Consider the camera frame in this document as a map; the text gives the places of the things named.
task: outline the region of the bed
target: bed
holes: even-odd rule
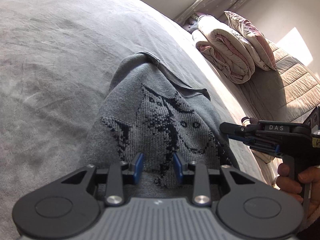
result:
[[[256,68],[252,78],[238,88],[260,120],[304,122],[320,105],[320,81],[299,60],[268,43],[276,60],[276,71]]]
[[[78,167],[111,78],[148,51],[185,84],[207,88],[221,122],[256,116],[250,96],[207,62],[191,35],[140,0],[0,0],[0,239],[16,239],[14,203]],[[240,169],[265,181],[249,148]]]

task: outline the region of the quilted mattress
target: quilted mattress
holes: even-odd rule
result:
[[[257,119],[303,122],[320,104],[320,81],[297,59],[268,42],[277,71],[256,68],[248,82],[237,86]]]

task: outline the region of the label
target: label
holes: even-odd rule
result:
[[[290,127],[279,124],[266,124],[264,130],[274,132],[290,132]]]
[[[320,148],[320,138],[312,138],[312,147]]]

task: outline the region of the folded quilt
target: folded quilt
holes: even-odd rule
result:
[[[192,33],[196,47],[215,67],[236,84],[250,79],[255,70],[255,50],[237,31],[213,16],[198,19],[198,30]]]

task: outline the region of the pink pillow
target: pink pillow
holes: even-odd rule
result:
[[[240,15],[225,11],[229,27],[238,31],[257,51],[261,60],[271,69],[276,70],[275,56],[263,34],[247,19]]]

